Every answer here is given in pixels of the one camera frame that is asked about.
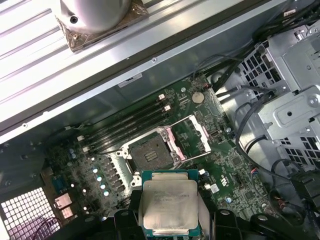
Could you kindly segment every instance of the integrated circuit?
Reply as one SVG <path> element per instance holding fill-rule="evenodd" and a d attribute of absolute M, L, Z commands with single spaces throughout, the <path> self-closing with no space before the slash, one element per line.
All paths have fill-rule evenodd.
<path fill-rule="evenodd" d="M 174 163 L 160 135 L 133 147 L 130 154 L 140 170 L 157 170 Z"/>
<path fill-rule="evenodd" d="M 245 195 L 245 198 L 246 198 L 247 200 L 253 199 L 254 196 L 255 196 L 252 191 L 248 191 L 248 192 L 246 192 L 244 195 Z"/>
<path fill-rule="evenodd" d="M 239 165 L 241 163 L 240 157 L 237 156 L 237 157 L 233 158 L 232 159 L 232 163 L 233 163 L 234 166 Z"/>

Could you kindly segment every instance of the mesh vent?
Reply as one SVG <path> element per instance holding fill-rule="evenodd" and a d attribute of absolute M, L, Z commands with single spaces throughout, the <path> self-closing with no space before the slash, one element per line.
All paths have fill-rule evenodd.
<path fill-rule="evenodd" d="M 301 141 L 305 147 L 305 155 L 308 157 L 312 165 L 316 165 L 318 159 L 320 159 L 320 150 L 317 147 L 317 140 L 314 137 L 301 137 Z"/>
<path fill-rule="evenodd" d="M 283 145 L 291 145 L 291 142 L 289 141 L 289 139 L 287 137 L 284 139 L 281 139 L 280 141 Z"/>
<path fill-rule="evenodd" d="M 307 162 L 299 149 L 294 148 L 285 148 L 286 153 L 288 154 L 291 161 L 294 161 L 298 164 L 305 164 L 307 165 Z"/>
<path fill-rule="evenodd" d="M 60 228 L 41 187 L 3 202 L 1 207 L 11 240 L 43 240 Z"/>
<path fill-rule="evenodd" d="M 250 86 L 270 88 L 273 84 L 281 80 L 280 75 L 268 60 L 266 50 L 263 45 L 253 51 L 243 62 L 242 72 Z M 254 92 L 259 99 L 262 93 Z"/>

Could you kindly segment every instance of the motherboard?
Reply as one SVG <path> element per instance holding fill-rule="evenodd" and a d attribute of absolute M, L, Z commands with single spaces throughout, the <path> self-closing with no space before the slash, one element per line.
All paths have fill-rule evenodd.
<path fill-rule="evenodd" d="M 61 211 L 62 203 L 70 204 L 64 218 L 96 214 L 103 220 L 128 207 L 143 170 L 198 169 L 199 189 L 218 208 L 245 220 L 268 212 L 231 129 L 207 79 L 183 79 L 48 149 L 55 204 Z M 255 185 L 267 194 L 258 178 Z"/>

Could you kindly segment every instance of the label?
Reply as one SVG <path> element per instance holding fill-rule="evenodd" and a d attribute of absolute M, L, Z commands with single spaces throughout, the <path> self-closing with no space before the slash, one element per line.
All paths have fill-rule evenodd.
<path fill-rule="evenodd" d="M 139 74 L 137 74 L 137 75 L 135 75 L 133 77 L 130 77 L 129 79 L 119 83 L 118 87 L 119 88 L 123 88 L 124 86 L 127 86 L 130 83 L 133 83 L 135 80 L 138 80 L 138 79 L 142 78 L 142 76 L 143 76 L 142 73 L 139 73 Z"/>
<path fill-rule="evenodd" d="M 219 192 L 219 187 L 218 187 L 218 185 L 215 183 L 215 184 L 212 184 L 211 185 L 211 192 L 213 193 L 213 194 L 215 194 L 215 193 L 217 193 L 217 192 Z"/>
<path fill-rule="evenodd" d="M 286 16 L 289 16 L 289 15 L 291 15 L 291 14 L 294 14 L 295 12 L 296 12 L 296 10 L 295 10 L 295 9 L 292 9 L 292 10 L 290 10 L 290 11 L 284 12 L 284 13 L 283 13 L 283 16 L 286 17 Z"/>

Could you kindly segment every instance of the green circuit board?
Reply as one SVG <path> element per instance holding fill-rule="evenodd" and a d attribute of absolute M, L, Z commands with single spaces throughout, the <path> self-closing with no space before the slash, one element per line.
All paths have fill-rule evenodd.
<path fill-rule="evenodd" d="M 66 185 L 77 183 L 78 201 L 82 205 L 88 201 L 98 201 L 100 208 L 95 210 L 96 213 L 106 216 L 118 208 L 121 201 L 126 201 L 133 189 L 130 185 L 133 170 L 128 168 L 127 159 L 117 155 L 117 150 L 148 131 L 173 125 L 171 130 L 175 143 L 183 156 L 186 159 L 203 156 L 178 166 L 164 162 L 160 168 L 197 168 L 203 176 L 199 187 L 210 192 L 212 202 L 219 208 L 230 209 L 246 220 L 253 214 L 268 212 L 269 203 L 253 191 L 250 181 L 253 167 L 237 153 L 233 143 L 233 133 L 226 131 L 230 128 L 229 120 L 214 92 L 210 88 L 206 89 L 206 84 L 207 80 L 201 77 L 196 80 L 190 78 L 181 80 L 86 128 L 78 134 L 81 138 L 70 139 L 67 144 L 63 143 L 49 149 L 48 155 L 54 174 L 63 176 Z M 154 115 L 157 117 L 154 118 L 153 115 L 150 117 L 147 114 L 139 115 L 139 112 L 144 113 L 148 109 L 147 106 L 153 106 L 154 103 L 158 106 L 159 99 L 161 108 L 169 106 L 168 111 L 157 113 L 158 115 Z M 132 119 L 140 116 L 142 120 L 130 124 L 128 116 L 133 116 Z M 195 116 L 197 123 L 201 125 L 210 153 L 206 153 L 206 147 L 201 139 L 202 134 L 188 116 Z M 103 129 L 109 131 L 107 141 Z M 156 135 L 157 133 L 148 134 L 133 142 L 129 146 L 131 150 L 129 153 L 143 151 L 143 145 L 148 144 Z M 112 176 L 109 175 L 107 168 L 110 164 L 125 188 L 121 192 L 115 189 L 115 181 L 112 181 Z M 99 172 L 94 173 L 93 168 L 98 168 Z M 150 170 L 146 168 L 148 167 L 145 169 L 140 167 L 136 171 Z M 97 175 L 102 176 L 110 191 L 107 198 L 103 195 L 104 191 L 99 188 L 101 182 L 97 182 Z M 81 194 L 84 185 L 89 189 L 85 195 Z M 256 179 L 256 185 L 262 195 L 267 194 L 259 179 Z"/>

